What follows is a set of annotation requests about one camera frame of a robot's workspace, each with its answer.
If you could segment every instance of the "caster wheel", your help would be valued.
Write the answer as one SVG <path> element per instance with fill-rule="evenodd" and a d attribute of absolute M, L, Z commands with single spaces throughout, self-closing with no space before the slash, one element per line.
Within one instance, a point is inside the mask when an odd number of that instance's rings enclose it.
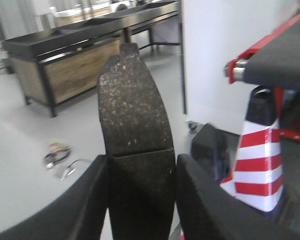
<path fill-rule="evenodd" d="M 190 130 L 195 130 L 197 127 L 198 127 L 198 123 L 193 122 L 193 121 L 188 122 L 188 128 L 189 128 Z"/>

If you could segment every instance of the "red metal frame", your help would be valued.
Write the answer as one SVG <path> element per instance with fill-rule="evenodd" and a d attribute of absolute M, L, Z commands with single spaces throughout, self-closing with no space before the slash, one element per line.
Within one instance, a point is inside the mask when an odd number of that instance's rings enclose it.
<path fill-rule="evenodd" d="M 241 53 L 236 59 L 231 60 L 228 64 L 229 83 L 233 84 L 236 81 L 234 79 L 234 75 L 233 75 L 233 68 L 238 60 L 240 60 L 240 59 L 248 60 L 253 54 L 257 53 L 261 48 L 263 48 L 265 45 L 270 43 L 277 36 L 279 36 L 281 33 L 283 33 L 285 30 L 287 30 L 289 27 L 291 27 L 293 24 L 295 24 L 299 20 L 300 20 L 300 13 L 298 13 L 296 16 L 294 16 L 293 18 L 291 18 L 290 20 L 288 20 L 287 22 L 282 24 L 273 33 L 265 36 L 260 41 L 258 41 L 256 44 L 252 45 L 246 51 Z M 278 117 L 280 117 L 282 114 L 283 93 L 284 93 L 284 90 L 282 88 L 276 88 L 274 90 L 274 94 L 275 94 L 275 98 L 276 98 L 276 102 L 277 102 L 276 108 L 277 108 Z M 300 131 L 297 131 L 296 127 L 292 127 L 290 129 L 281 128 L 279 130 L 279 132 L 280 132 L 281 136 L 300 141 Z"/>

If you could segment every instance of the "red metal bracket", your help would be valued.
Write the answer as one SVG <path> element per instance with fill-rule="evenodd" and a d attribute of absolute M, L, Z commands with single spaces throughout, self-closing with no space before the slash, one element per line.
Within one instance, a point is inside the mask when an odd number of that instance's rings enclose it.
<path fill-rule="evenodd" d="M 233 84 L 236 80 L 233 76 L 233 67 L 235 66 L 235 63 L 240 59 L 249 60 L 251 56 L 255 53 L 257 53 L 260 49 L 262 49 L 265 45 L 270 43 L 272 40 L 274 40 L 277 36 L 279 36 L 281 33 L 283 33 L 285 30 L 287 30 L 289 27 L 291 27 L 293 24 L 298 22 L 300 20 L 300 13 L 298 13 L 296 16 L 292 17 L 290 20 L 283 23 L 280 27 L 278 27 L 273 33 L 265 36 L 260 41 L 252 45 L 250 48 L 248 48 L 246 51 L 241 53 L 236 59 L 233 59 L 229 62 L 229 83 Z"/>

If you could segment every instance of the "red and white striped cone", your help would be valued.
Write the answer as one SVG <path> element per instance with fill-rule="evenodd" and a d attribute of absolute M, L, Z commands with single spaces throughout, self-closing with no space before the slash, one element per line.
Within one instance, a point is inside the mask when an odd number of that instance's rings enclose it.
<path fill-rule="evenodd" d="M 182 229 L 181 229 L 181 233 L 180 233 L 180 240 L 186 240 L 185 235 L 184 235 L 184 231 Z"/>
<path fill-rule="evenodd" d="M 275 99 L 270 90 L 260 89 L 252 91 L 236 153 L 235 197 L 270 212 L 283 192 L 283 169 Z"/>
<path fill-rule="evenodd" d="M 232 169 L 230 170 L 229 176 L 222 179 L 222 181 L 220 182 L 220 187 L 223 188 L 223 190 L 225 190 L 232 197 L 235 197 L 236 186 L 234 181 L 234 173 Z"/>

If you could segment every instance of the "white stripe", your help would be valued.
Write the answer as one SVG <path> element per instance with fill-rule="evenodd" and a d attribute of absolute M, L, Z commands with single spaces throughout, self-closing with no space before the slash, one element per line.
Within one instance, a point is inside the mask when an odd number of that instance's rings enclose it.
<path fill-rule="evenodd" d="M 236 186 L 235 186 L 235 182 L 233 180 L 221 183 L 220 187 L 223 188 L 223 190 L 225 190 L 232 197 L 234 197 L 236 195 Z"/>
<path fill-rule="evenodd" d="M 237 160 L 259 159 L 273 157 L 281 153 L 280 142 L 267 142 L 265 144 L 240 147 L 236 153 Z"/>
<path fill-rule="evenodd" d="M 263 212 L 270 212 L 278 204 L 283 189 L 284 187 L 281 186 L 275 194 L 270 196 L 237 193 L 235 198 Z"/>
<path fill-rule="evenodd" d="M 243 134 L 242 135 L 253 134 L 253 133 L 264 131 L 264 130 L 270 129 L 270 128 L 279 129 L 279 120 L 276 119 L 271 126 L 265 126 L 265 125 L 262 125 L 262 124 L 258 124 L 258 123 L 246 120 L 246 121 L 244 121 L 244 127 L 243 127 Z"/>
<path fill-rule="evenodd" d="M 282 175 L 282 166 L 269 171 L 235 171 L 234 181 L 246 184 L 270 184 Z"/>
<path fill-rule="evenodd" d="M 269 129 L 269 128 L 270 128 L 270 126 L 261 125 L 261 124 L 254 123 L 254 122 L 251 122 L 251 121 L 244 121 L 244 127 L 243 127 L 243 134 L 242 135 L 264 131 L 264 130 Z"/>

